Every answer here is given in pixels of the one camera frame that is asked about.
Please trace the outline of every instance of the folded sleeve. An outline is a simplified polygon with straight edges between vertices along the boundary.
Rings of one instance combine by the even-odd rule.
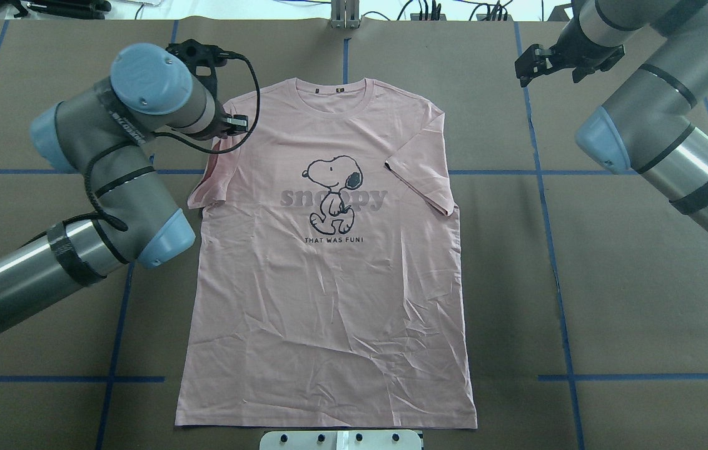
[[[400,146],[385,166],[440,214],[451,216],[455,205],[448,182],[444,120],[445,114],[440,112]]]
[[[223,109],[229,114],[237,114],[235,106],[231,103],[223,105]],[[245,134],[238,134],[226,139],[212,139],[212,150],[226,150],[236,145],[243,139]],[[206,169],[203,178],[193,189],[188,197],[188,208],[204,208],[213,203],[226,201],[226,188],[229,186],[232,176],[237,172],[240,163],[240,150],[230,153],[210,154],[206,160]]]

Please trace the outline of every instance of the pink shirt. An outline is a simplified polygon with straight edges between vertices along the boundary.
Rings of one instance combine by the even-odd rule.
[[[255,100],[226,110],[253,119]],[[188,206],[205,210],[177,425],[477,427],[429,100],[372,79],[264,88]]]

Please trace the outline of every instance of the blue joint cap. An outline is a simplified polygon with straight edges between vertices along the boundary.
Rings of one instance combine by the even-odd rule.
[[[603,106],[596,108],[577,131],[577,145],[614,174],[629,170],[629,153],[618,129]]]
[[[65,157],[56,134],[56,110],[59,105],[62,105],[62,102],[51,106],[48,111],[40,114],[31,123],[29,134],[37,153],[40,153],[40,156],[44,157],[52,168],[66,174],[76,174],[79,171],[73,168],[71,162]]]
[[[143,114],[170,114],[182,108],[193,91],[193,76],[185,64],[145,42],[120,51],[109,79],[120,101]]]
[[[163,262],[190,248],[195,241],[196,233],[193,233],[185,214],[178,209],[146,244],[137,257],[137,262],[146,269],[159,267]]]

